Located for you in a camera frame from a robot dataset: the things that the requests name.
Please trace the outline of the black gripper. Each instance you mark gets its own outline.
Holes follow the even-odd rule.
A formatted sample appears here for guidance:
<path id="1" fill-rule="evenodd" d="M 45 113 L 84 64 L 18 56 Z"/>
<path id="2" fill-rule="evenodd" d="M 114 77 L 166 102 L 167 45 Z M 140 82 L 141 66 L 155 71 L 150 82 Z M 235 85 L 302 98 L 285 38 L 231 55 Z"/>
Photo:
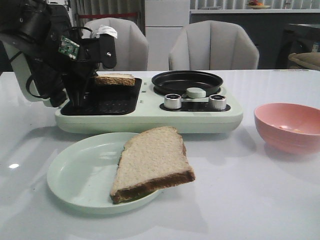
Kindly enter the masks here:
<path id="1" fill-rule="evenodd" d="M 96 65 L 112 69 L 117 64 L 115 38 L 101 34 L 98 38 L 71 39 L 79 44 L 77 59 L 59 53 L 59 72 L 68 98 L 73 107 L 80 108 L 84 101 L 87 85 L 96 74 Z"/>

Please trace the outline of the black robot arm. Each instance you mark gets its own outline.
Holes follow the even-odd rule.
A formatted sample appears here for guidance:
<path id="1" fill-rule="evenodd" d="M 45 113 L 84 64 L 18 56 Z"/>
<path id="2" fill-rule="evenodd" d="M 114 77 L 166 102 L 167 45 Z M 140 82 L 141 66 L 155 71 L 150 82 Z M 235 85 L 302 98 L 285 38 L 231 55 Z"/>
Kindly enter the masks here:
<path id="1" fill-rule="evenodd" d="M 87 106 L 85 94 L 99 64 L 117 63 L 117 32 L 101 26 L 94 38 L 81 28 L 58 22 L 54 7 L 44 0 L 3 0 L 0 39 L 23 95 L 30 101 L 49 100 L 56 107 L 62 90 L 76 109 Z"/>

